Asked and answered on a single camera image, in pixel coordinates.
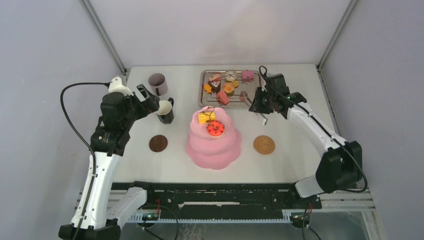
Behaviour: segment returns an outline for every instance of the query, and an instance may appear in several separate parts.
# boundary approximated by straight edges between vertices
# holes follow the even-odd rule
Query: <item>tabletop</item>
[[[299,92],[320,119],[334,129],[315,65],[266,65],[268,73],[282,73],[290,92]],[[131,139],[126,145],[116,170],[114,182],[145,181],[154,183],[292,183],[313,175],[320,162],[318,152],[307,137],[278,113],[268,115],[267,125],[245,108],[224,108],[241,133],[241,154],[221,170],[201,168],[186,153],[186,143],[193,113],[199,105],[201,73],[204,70],[257,70],[259,65],[192,65],[192,66],[134,66],[127,86],[136,94],[136,86],[150,89],[148,78],[161,73],[168,91],[161,100],[174,99],[174,120],[161,123],[152,113],[134,123]],[[168,140],[166,149],[153,152],[149,141],[156,135]],[[271,137],[276,145],[269,155],[254,149],[256,137]]]

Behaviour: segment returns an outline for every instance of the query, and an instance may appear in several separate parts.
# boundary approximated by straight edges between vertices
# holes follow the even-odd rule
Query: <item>coaster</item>
[[[168,146],[168,139],[163,135],[156,135],[150,139],[148,147],[155,153],[162,152]]]
[[[253,147],[258,153],[262,155],[268,155],[274,152],[276,149],[276,144],[269,136],[261,135],[253,141]]]

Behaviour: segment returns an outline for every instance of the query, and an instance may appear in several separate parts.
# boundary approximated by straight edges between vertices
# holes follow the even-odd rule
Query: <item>red toy donut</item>
[[[214,138],[220,137],[225,132],[224,124],[216,120],[209,122],[206,129],[207,129],[207,133],[209,133],[209,135],[211,135]]]

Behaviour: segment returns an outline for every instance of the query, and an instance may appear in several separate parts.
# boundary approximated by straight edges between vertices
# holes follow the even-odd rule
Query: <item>pink cake stand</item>
[[[206,106],[193,114],[185,150],[199,167],[219,170],[239,157],[242,136],[220,107],[214,109],[215,119],[225,125],[225,133],[218,138],[210,136],[206,130],[207,123],[200,124],[198,118],[199,113],[207,108]]]

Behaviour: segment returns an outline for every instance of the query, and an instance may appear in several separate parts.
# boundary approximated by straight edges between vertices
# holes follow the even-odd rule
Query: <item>tray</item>
[[[255,97],[255,91],[257,87],[262,87],[261,76],[258,71],[254,72],[253,81],[247,82],[242,80],[242,71],[241,70],[233,70],[237,74],[238,87],[234,90],[233,95],[229,95],[229,103],[227,105],[222,105],[217,100],[217,94],[215,92],[206,93],[203,89],[203,85],[207,84],[209,81],[209,77],[214,74],[221,74],[221,86],[227,81],[224,78],[225,72],[228,70],[204,70],[200,76],[200,95],[199,95],[199,104],[200,106],[211,106],[211,107],[222,107],[222,108],[248,108],[246,103],[240,100],[240,93],[245,91],[249,98],[253,99]]]

